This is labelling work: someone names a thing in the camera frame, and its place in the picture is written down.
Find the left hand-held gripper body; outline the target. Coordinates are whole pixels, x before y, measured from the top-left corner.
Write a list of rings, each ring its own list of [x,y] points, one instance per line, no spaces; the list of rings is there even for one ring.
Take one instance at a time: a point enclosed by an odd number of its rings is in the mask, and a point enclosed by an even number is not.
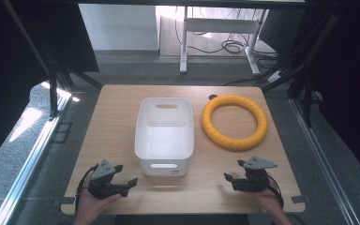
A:
[[[104,200],[115,194],[120,194],[121,197],[128,195],[127,185],[114,185],[112,183],[113,177],[116,175],[113,167],[107,159],[102,159],[94,170],[88,191],[95,198]]]

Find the white desk frame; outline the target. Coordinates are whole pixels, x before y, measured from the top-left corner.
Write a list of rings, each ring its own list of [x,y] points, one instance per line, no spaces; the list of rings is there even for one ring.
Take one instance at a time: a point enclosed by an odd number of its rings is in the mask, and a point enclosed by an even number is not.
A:
[[[228,33],[251,35],[251,40],[248,42],[244,52],[252,74],[258,76],[260,70],[253,56],[253,52],[263,25],[265,14],[266,10],[263,9],[260,18],[257,20],[189,18],[188,8],[185,7],[180,51],[180,72],[186,73],[188,70],[187,40],[189,32]]]

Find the black curtain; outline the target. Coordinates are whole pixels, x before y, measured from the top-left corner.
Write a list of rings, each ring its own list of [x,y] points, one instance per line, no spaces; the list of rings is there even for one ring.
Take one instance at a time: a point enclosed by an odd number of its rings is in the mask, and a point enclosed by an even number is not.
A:
[[[97,72],[97,60],[78,5],[10,0],[36,23],[58,63],[80,72]],[[31,89],[48,75],[0,0],[0,147],[27,106]]]
[[[320,111],[360,162],[360,0],[349,0],[309,70]]]

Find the white plastic storage basket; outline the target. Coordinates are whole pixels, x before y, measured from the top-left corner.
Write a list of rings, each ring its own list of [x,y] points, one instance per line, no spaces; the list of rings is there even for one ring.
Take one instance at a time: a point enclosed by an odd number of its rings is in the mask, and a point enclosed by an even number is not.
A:
[[[194,152],[191,103],[181,97],[149,97],[139,109],[134,152],[149,176],[183,176]]]

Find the person's left hand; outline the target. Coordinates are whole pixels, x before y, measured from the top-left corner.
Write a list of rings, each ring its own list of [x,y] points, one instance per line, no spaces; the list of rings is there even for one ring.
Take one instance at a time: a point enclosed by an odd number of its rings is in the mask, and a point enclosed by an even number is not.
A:
[[[90,172],[82,185],[79,195],[78,210],[75,218],[97,218],[109,205],[121,198],[120,194],[112,195],[104,200],[96,199],[89,191],[88,185],[93,176]]]

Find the person's right hand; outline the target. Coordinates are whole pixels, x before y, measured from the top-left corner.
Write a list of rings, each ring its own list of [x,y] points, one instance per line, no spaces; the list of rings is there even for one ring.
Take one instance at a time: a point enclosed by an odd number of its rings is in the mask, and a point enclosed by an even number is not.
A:
[[[269,187],[259,192],[252,192],[251,195],[270,216],[279,217],[284,211],[275,191],[278,191],[278,185],[272,177],[269,177]]]

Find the white power strip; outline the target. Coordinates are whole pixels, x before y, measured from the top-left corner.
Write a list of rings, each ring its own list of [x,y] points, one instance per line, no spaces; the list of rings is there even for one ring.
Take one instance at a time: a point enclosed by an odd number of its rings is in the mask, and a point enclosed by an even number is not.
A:
[[[279,78],[281,78],[283,75],[283,72],[280,71],[280,70],[277,70],[276,72],[274,72],[268,79],[267,81],[269,83],[273,83],[275,82],[276,80],[278,80]]]

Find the aluminium floor rail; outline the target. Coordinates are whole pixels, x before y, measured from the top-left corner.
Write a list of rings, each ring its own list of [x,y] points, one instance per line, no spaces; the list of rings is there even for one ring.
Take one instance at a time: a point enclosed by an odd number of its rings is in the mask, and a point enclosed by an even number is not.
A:
[[[41,130],[38,138],[31,149],[26,161],[22,165],[18,176],[14,180],[6,198],[0,206],[0,225],[8,225],[20,199],[25,191],[28,182],[30,181],[38,162],[44,153],[48,144],[48,140],[53,135],[57,127],[58,121],[62,116],[66,106],[72,100],[72,95],[69,93],[60,96],[56,104],[58,112],[54,118],[50,118]]]
[[[308,126],[307,122],[304,120],[302,114],[302,108],[299,103],[294,100],[290,99],[289,103],[292,107],[292,110],[300,124],[306,138],[308,144],[310,145],[311,151],[315,156],[317,163],[322,171],[322,174],[334,195],[334,198],[337,202],[339,210],[344,217],[347,225],[360,225],[360,219],[356,215],[353,205],[350,202],[346,192],[344,191],[342,185],[339,183],[338,178],[333,171],[322,147],[319,143],[313,129]]]

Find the black metal tripod stand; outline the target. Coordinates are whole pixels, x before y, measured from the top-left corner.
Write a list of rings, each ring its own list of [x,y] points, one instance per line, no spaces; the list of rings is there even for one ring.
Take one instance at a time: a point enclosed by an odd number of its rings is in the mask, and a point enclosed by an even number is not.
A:
[[[74,89],[76,75],[92,86],[102,85],[90,78],[98,63],[77,3],[59,0],[1,0],[49,77],[50,117],[58,114],[56,88]]]
[[[320,21],[305,36],[297,48],[289,53],[289,59],[291,61],[294,60],[295,56],[300,57],[299,62],[296,63],[296,67],[285,73],[278,80],[267,84],[262,88],[262,91],[265,93],[292,80],[287,91],[288,98],[294,99],[301,93],[304,93],[302,119],[309,128],[311,127],[312,65],[316,61],[319,51],[335,27],[338,18],[339,13],[335,9],[327,9]]]

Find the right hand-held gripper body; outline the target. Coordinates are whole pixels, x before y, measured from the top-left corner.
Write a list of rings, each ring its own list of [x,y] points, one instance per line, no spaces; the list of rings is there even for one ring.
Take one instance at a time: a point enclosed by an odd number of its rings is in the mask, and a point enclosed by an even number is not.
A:
[[[234,178],[234,190],[259,192],[269,184],[267,169],[277,168],[278,165],[261,157],[251,157],[246,161],[245,178]]]

